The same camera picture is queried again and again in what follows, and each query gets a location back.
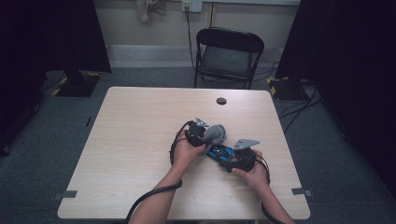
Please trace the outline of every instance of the chair seat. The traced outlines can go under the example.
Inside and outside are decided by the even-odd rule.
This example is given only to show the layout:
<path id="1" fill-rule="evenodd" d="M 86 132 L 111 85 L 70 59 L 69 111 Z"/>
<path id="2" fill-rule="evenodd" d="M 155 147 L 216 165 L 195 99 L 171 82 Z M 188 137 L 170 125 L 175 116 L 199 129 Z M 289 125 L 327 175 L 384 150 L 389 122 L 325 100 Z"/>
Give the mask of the chair seat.
<path id="1" fill-rule="evenodd" d="M 220 73 L 231 77 L 249 78 L 252 53 L 207 46 L 200 72 Z"/>

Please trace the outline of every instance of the person's right hand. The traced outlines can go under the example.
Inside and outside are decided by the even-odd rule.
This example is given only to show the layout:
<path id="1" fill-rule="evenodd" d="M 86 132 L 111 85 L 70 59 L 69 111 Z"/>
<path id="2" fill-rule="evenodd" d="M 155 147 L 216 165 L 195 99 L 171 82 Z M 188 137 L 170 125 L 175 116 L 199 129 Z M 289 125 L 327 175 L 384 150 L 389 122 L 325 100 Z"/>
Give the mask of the person's right hand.
<path id="1" fill-rule="evenodd" d="M 253 151 L 257 155 L 256 160 L 261 161 L 262 153 L 255 149 L 253 149 Z M 255 162 L 253 169 L 249 172 L 237 168 L 233 168 L 232 172 L 245 179 L 247 184 L 256 191 L 269 186 L 267 182 L 267 173 L 265 172 L 264 167 L 262 167 L 258 162 Z"/>

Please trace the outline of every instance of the chair backrest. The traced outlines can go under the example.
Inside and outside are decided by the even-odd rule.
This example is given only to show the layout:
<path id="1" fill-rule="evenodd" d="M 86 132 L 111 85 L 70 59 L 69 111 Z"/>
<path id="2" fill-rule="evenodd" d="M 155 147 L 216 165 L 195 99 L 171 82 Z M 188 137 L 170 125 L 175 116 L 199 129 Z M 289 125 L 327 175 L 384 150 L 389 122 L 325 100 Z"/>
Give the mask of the chair backrest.
<path id="1" fill-rule="evenodd" d="M 264 50 L 264 42 L 257 35 L 219 27 L 210 27 L 199 31 L 196 41 L 198 48 L 200 44 L 203 44 L 251 53 L 262 53 Z"/>

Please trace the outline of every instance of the forearm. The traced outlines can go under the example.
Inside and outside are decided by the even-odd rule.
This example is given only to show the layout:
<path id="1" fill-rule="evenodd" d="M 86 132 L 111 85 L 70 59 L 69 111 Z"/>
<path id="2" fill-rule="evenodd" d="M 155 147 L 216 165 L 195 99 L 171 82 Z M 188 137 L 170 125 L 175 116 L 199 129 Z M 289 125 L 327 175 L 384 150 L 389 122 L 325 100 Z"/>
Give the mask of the forearm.
<path id="1" fill-rule="evenodd" d="M 172 167 L 163 179 L 154 187 L 155 189 L 177 184 L 184 175 L 184 168 Z M 129 224 L 132 223 L 165 223 L 176 190 L 161 192 L 148 197 L 135 210 Z"/>
<path id="2" fill-rule="evenodd" d="M 295 223 L 269 186 L 260 188 L 257 191 L 268 214 L 283 223 Z"/>

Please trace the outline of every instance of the light wood tabletop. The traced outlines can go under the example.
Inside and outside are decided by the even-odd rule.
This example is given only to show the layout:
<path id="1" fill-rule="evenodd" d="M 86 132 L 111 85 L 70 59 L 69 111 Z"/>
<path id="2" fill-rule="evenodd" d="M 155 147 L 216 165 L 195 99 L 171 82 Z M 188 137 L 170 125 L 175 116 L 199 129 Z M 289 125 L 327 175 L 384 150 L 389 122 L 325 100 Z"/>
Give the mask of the light wood tabletop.
<path id="1" fill-rule="evenodd" d="M 223 97 L 226 105 L 218 105 Z M 223 145 L 258 140 L 271 174 L 271 189 L 294 219 L 310 211 L 299 189 L 289 147 L 267 91 L 113 87 L 106 94 L 67 190 L 58 216 L 72 219 L 124 219 L 132 204 L 171 167 L 170 146 L 188 120 L 222 124 Z M 227 173 L 207 156 L 183 177 L 169 219 L 264 219 L 260 199 L 244 180 Z"/>

